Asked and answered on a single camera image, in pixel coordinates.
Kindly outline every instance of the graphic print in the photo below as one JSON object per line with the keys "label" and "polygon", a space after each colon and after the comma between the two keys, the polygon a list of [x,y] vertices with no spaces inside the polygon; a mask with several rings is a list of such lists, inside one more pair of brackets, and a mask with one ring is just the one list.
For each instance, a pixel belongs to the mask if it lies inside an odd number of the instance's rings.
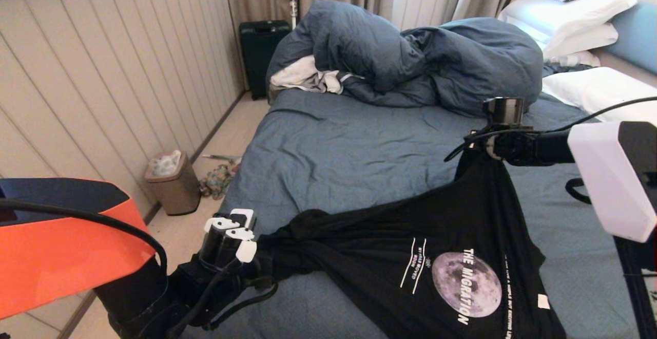
{"label": "graphic print", "polygon": [[467,325],[467,317],[488,316],[499,307],[502,285],[495,271],[474,250],[439,255],[431,268],[440,296],[458,311],[458,320]]}

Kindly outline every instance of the crumpled duvet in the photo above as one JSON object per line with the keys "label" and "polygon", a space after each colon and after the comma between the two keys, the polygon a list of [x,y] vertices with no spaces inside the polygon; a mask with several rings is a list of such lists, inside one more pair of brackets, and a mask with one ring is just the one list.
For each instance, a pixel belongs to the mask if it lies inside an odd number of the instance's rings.
{"label": "crumpled duvet", "polygon": [[[277,47],[267,85],[308,55],[318,71],[338,71],[344,95],[388,107],[441,105],[481,116],[487,98],[518,97],[531,104],[542,86],[538,45],[516,26],[494,18],[399,32],[355,5],[317,0]],[[343,79],[347,74],[362,79]]]}

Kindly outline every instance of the white label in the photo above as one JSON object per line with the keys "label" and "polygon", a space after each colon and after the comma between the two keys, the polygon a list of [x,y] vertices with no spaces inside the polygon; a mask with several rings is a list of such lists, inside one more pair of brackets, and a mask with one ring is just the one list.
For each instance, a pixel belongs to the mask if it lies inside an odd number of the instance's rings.
{"label": "white label", "polygon": [[550,309],[550,304],[547,301],[547,295],[538,295],[538,308]]}

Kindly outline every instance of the bed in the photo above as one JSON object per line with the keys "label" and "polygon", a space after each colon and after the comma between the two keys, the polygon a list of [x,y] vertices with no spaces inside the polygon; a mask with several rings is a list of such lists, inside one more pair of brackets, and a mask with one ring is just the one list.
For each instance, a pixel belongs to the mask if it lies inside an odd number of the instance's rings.
{"label": "bed", "polygon": [[[286,57],[275,56],[272,63]],[[453,179],[457,161],[442,159],[470,130],[486,124],[481,117],[468,117],[473,112],[446,109],[450,100],[414,105],[422,97],[405,94],[410,99],[403,102],[366,103],[361,101],[366,91],[348,95],[279,91],[220,211],[251,208],[258,217],[256,234],[270,234],[304,210],[337,213],[416,196]],[[537,129],[585,115],[547,94],[534,98],[524,124]],[[614,238],[590,206],[564,189],[566,181],[578,177],[576,166],[507,168],[530,236],[547,258],[540,277],[567,335],[638,337]],[[259,294],[247,290],[239,300]],[[282,281],[272,298],[242,309],[214,332],[190,328],[185,335],[385,337],[326,274],[317,272]]]}

